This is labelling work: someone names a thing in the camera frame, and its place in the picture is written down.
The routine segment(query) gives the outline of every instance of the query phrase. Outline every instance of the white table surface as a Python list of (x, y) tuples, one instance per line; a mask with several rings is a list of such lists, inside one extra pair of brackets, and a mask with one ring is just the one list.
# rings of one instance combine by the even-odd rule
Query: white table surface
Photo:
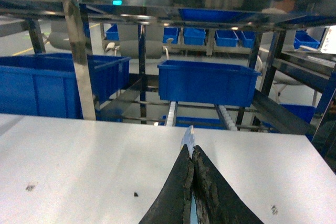
[[(184, 132), (0, 114), (0, 223), (138, 223)], [(195, 129), (195, 138), (264, 223), (336, 223), (336, 176), (304, 136)]]

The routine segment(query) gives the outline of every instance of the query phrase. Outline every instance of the stainless steel rack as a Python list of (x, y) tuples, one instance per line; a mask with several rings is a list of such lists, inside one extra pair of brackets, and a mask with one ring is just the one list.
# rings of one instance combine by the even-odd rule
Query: stainless steel rack
[[(256, 92), (253, 101), (258, 113), (251, 130), (258, 129), (254, 126), (260, 125), (259, 118), (271, 122), (282, 133), (313, 134), (312, 142), (321, 155), (323, 157), (329, 155), (331, 147), (335, 145), (336, 125), (333, 124), (327, 133), (323, 126), (333, 119), (330, 114), (336, 90), (336, 68), (314, 65), (305, 57), (308, 53), (282, 52), (282, 46), (287, 29), (336, 24), (336, 0), (291, 0), (293, 8), (286, 12), (277, 9), (277, 3), (283, 0), (119, 0), (121, 5), (113, 5), (113, 1), (0, 0), (0, 14), (23, 18), (30, 22), (35, 22), (34, 20), (39, 18), (66, 19), (83, 117), (87, 120), (95, 120), (97, 114), (104, 115), (108, 111), (107, 108), (100, 109), (98, 96), (92, 93), (94, 89), (91, 88), (89, 72), (89, 65), (92, 62), (89, 21), (142, 26), (253, 30), (257, 32), (257, 36), (249, 52), (248, 66), (251, 68), (256, 64), (262, 32), (274, 31), (260, 92)], [(237, 12), (240, 15), (222, 22), (185, 20), (180, 12), (180, 9), (184, 8)], [(35, 52), (40, 52), (43, 49), (40, 31), (35, 29), (35, 33), (31, 34), (36, 45)], [(327, 57), (322, 54), (314, 55), (318, 58)], [(276, 70), (323, 93), (311, 124), (288, 113), (286, 109), (268, 98)], [(131, 97), (130, 100), (135, 100), (134, 97), (140, 95), (140, 100), (143, 102), (140, 104), (140, 121), (145, 123), (145, 92), (153, 90), (152, 86), (157, 86), (157, 77), (145, 74), (145, 32), (139, 39), (139, 74), (133, 75), (132, 79), (134, 82), (131, 82), (130, 86), (133, 83), (136, 85), (124, 93), (124, 99), (129, 100)], [(245, 110), (245, 108), (239, 109), (236, 122), (238, 125), (241, 125)], [(318, 141), (321, 131), (324, 131), (322, 143)]]

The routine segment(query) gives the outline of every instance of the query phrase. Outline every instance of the yellow floor line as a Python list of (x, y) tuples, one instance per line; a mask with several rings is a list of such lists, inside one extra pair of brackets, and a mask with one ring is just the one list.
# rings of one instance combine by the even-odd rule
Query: yellow floor line
[(23, 51), (20, 51), (20, 52), (16, 52), (16, 53), (13, 54), (12, 56), (21, 55), (21, 54), (24, 54), (25, 52), (29, 52), (29, 51), (31, 51), (31, 50), (34, 50), (34, 48), (31, 47), (31, 48), (28, 48), (28, 49), (26, 49), (26, 50), (23, 50)]
[[(96, 26), (99, 26), (100, 24), (98, 23), (98, 24), (94, 24), (94, 25), (92, 25), (92, 26), (90, 26), (90, 28), (94, 28), (94, 27), (96, 27)], [(25, 49), (25, 50), (22, 50), (22, 51), (20, 51), (20, 52), (16, 52), (15, 54), (12, 54), (12, 56), (17, 56), (17, 55), (21, 55), (21, 54), (24, 54), (25, 52), (29, 52), (29, 51), (31, 51), (31, 50), (33, 50), (34, 48), (33, 47), (30, 47), (30, 48), (28, 48), (28, 49)]]

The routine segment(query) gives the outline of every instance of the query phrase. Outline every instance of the blue storage crate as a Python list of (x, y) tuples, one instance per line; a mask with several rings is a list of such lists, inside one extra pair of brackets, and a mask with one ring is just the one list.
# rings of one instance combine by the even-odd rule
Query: blue storage crate
[(168, 39), (173, 39), (172, 44), (177, 44), (177, 41), (179, 39), (179, 28), (173, 28), (173, 27), (165, 27), (163, 32), (163, 40), (162, 43), (167, 43)]
[[(94, 57), (100, 102), (129, 81), (128, 57)], [(0, 112), (82, 118), (71, 54), (0, 57)]]
[(112, 26), (106, 31), (106, 39), (108, 39), (108, 40), (119, 41), (118, 27), (117, 27), (116, 24), (112, 25)]
[(320, 43), (310, 37), (305, 31), (297, 31), (294, 39), (294, 48), (298, 49), (301, 45), (317, 49)]
[(205, 30), (196, 28), (185, 28), (184, 29), (184, 43), (186, 45), (204, 45)]
[(197, 124), (186, 124), (186, 123), (179, 123), (178, 121), (186, 121), (186, 122), (196, 122), (196, 123), (211, 123), (211, 124), (221, 124), (219, 119), (211, 119), (211, 118), (189, 118), (186, 116), (177, 116), (176, 117), (176, 127), (185, 127), (188, 128), (190, 125), (193, 125), (194, 128), (199, 129), (216, 129), (216, 130), (223, 130), (224, 127), (220, 126), (208, 126), (208, 125), (197, 125)]
[(236, 34), (243, 47), (253, 47), (254, 40), (256, 39), (256, 34), (253, 31), (237, 31)]
[(301, 118), (307, 123), (310, 123), (314, 116), (316, 108), (314, 106), (308, 105), (297, 105), (297, 104), (281, 104), (284, 108), (289, 110), (292, 114)]
[(215, 39), (219, 47), (236, 47), (238, 43), (237, 34), (232, 30), (217, 30)]
[(249, 107), (257, 77), (251, 68), (208, 62), (167, 60), (158, 65), (162, 100)]

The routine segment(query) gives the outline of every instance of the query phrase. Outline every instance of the green indicator light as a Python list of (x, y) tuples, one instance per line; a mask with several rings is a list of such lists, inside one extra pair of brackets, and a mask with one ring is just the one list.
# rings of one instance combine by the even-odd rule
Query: green indicator light
[(113, 0), (113, 5), (122, 5), (122, 0)]

